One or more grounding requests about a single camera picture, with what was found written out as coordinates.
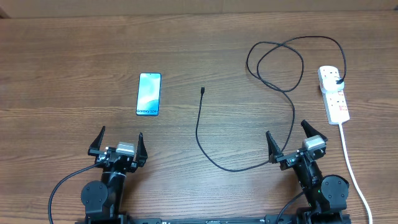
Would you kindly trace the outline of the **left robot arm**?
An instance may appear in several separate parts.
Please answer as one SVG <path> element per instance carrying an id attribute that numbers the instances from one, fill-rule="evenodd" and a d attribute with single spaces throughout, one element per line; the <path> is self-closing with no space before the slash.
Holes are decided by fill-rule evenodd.
<path id="1" fill-rule="evenodd" d="M 119 142 L 116 147 L 102 151 L 100 146 L 105 129 L 101 129 L 88 149 L 88 155 L 95 157 L 94 166 L 103 171 L 100 180 L 87 183 L 81 191 L 84 222 L 132 223 L 132 218 L 120 208 L 127 174 L 143 167 L 148 159 L 143 134 L 138 135 L 137 144 Z"/>

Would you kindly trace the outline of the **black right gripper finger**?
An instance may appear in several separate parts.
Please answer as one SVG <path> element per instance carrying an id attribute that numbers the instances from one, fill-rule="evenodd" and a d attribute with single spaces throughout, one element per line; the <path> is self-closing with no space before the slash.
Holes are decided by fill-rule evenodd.
<path id="1" fill-rule="evenodd" d="M 306 120 L 302 120 L 300 124 L 305 131 L 306 137 L 310 138 L 319 135 L 325 142 L 328 141 L 328 138 L 325 135 L 313 128 Z"/>
<path id="2" fill-rule="evenodd" d="M 275 164 L 277 163 L 277 160 L 283 156 L 283 153 L 274 138 L 272 137 L 270 131 L 266 132 L 266 139 L 269 151 L 269 162 Z"/>

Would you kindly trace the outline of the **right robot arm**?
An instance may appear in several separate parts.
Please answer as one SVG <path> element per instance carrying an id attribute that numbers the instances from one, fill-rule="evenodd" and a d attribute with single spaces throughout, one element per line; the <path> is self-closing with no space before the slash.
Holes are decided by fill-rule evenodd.
<path id="1" fill-rule="evenodd" d="M 289 201 L 277 215 L 266 215 L 266 223 L 351 223 L 346 200 L 349 182 L 340 175 L 324 176 L 316 160 L 326 154 L 328 138 L 303 120 L 301 126 L 306 134 L 302 147 L 288 155 L 283 154 L 270 132 L 266 132 L 269 161 L 279 163 L 281 170 L 293 169 L 302 191 Z M 298 208 L 293 215 L 284 212 L 299 197 L 305 196 L 307 207 Z"/>

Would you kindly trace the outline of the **blue Galaxy smartphone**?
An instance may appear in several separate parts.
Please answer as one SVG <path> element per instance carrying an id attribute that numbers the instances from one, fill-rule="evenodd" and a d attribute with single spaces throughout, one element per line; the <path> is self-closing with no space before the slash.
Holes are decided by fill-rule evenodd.
<path id="1" fill-rule="evenodd" d="M 160 73 L 141 73 L 137 92 L 136 114 L 138 116 L 157 116 L 160 108 Z"/>

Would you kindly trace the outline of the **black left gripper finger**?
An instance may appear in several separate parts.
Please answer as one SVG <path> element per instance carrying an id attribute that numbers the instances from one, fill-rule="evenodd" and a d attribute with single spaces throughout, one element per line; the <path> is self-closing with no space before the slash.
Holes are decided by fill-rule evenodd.
<path id="1" fill-rule="evenodd" d="M 97 135 L 96 139 L 91 143 L 89 150 L 97 150 L 97 151 L 100 150 L 105 131 L 106 131 L 106 126 L 103 126 L 101 128 L 101 131 L 99 132 L 99 135 Z"/>
<path id="2" fill-rule="evenodd" d="M 148 155 L 147 155 L 146 147 L 144 145 L 143 134 L 140 133 L 138 143 L 137 143 L 137 152 L 136 152 L 135 162 L 137 163 L 138 167 L 144 167 L 147 159 L 148 159 Z"/>

